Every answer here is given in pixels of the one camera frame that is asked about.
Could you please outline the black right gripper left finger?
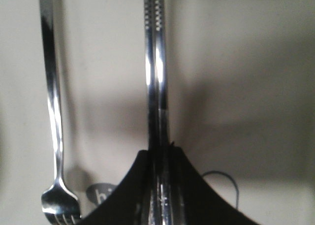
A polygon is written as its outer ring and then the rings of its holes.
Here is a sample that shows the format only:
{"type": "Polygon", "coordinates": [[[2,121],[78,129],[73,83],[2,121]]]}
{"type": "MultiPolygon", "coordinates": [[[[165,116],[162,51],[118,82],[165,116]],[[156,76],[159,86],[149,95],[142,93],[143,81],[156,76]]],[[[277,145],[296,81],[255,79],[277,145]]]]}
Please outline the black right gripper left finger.
{"type": "Polygon", "coordinates": [[[80,225],[142,225],[147,219],[144,198],[148,185],[148,152],[138,152],[130,170],[109,197],[83,218],[80,225]]]}

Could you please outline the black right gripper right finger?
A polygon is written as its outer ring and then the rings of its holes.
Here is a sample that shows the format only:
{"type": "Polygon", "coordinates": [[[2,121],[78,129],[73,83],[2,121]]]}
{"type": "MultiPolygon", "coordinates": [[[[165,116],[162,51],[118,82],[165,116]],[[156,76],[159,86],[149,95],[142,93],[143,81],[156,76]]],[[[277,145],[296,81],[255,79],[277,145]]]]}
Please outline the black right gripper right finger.
{"type": "Polygon", "coordinates": [[[175,225],[255,225],[198,174],[180,147],[170,148],[171,204],[175,225]]]}

